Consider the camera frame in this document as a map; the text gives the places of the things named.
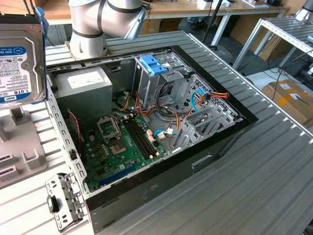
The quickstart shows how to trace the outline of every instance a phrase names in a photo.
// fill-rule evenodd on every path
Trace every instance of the red cable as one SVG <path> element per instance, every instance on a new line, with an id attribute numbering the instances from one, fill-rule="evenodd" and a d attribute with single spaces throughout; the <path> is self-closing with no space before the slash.
<path id="1" fill-rule="evenodd" d="M 80 128 L 79 128 L 79 124 L 78 124 L 78 119 L 76 118 L 76 116 L 74 115 L 74 113 L 72 113 L 70 110 L 67 111 L 69 114 L 72 115 L 72 117 L 74 118 L 75 122 L 76 122 L 76 126 L 77 126 L 77 131 L 78 131 L 78 141 L 79 141 L 79 152 L 81 152 L 81 133 L 80 133 Z"/>

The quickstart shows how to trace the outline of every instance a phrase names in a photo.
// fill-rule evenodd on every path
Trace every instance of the motherboard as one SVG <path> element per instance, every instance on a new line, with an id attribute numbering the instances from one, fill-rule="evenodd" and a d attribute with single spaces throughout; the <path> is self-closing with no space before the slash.
<path id="1" fill-rule="evenodd" d="M 82 134 L 82 161 L 91 192 L 167 155 L 141 115 L 106 118 Z"/>

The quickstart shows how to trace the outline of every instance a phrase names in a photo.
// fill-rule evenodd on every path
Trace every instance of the wd hard drive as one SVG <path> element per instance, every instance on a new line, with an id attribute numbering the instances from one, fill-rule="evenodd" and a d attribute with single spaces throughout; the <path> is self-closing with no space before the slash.
<path id="1" fill-rule="evenodd" d="M 0 109 L 46 98 L 45 51 L 35 16 L 0 15 Z"/>

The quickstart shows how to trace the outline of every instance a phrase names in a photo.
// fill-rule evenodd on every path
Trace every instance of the metal workbench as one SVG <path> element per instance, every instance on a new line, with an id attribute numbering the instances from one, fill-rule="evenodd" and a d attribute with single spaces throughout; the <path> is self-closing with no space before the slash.
<path id="1" fill-rule="evenodd" d="M 225 157 L 108 227 L 104 235 L 301 234 L 313 218 L 313 135 L 183 31 L 111 39 L 114 54 L 179 45 L 259 119 Z M 63 46 L 47 62 L 71 60 Z M 48 169 L 0 190 L 0 234 L 57 235 L 45 181 L 68 172 L 45 104 L 27 105 Z M 88 220 L 66 235 L 91 235 Z"/>
<path id="2" fill-rule="evenodd" d="M 255 26 L 233 65 L 234 69 L 237 69 L 240 65 L 262 27 L 268 29 L 268 32 L 255 50 L 255 55 L 258 55 L 262 51 L 270 36 L 275 34 L 293 45 L 292 50 L 285 57 L 280 66 L 283 66 L 287 62 L 296 49 L 305 53 L 309 52 L 308 55 L 313 56 L 313 44 L 307 39 L 309 35 L 313 35 L 313 19 L 310 19 L 309 22 L 302 23 L 297 21 L 294 17 L 265 18 L 260 19 Z"/>

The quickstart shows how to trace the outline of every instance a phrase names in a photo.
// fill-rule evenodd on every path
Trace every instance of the ram slot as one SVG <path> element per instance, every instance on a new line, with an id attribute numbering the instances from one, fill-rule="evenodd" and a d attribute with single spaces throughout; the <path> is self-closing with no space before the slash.
<path id="1" fill-rule="evenodd" d="M 156 151 L 152 148 L 136 121 L 125 121 L 124 126 L 139 148 L 144 159 L 148 159 L 150 156 L 154 156 L 156 154 Z"/>

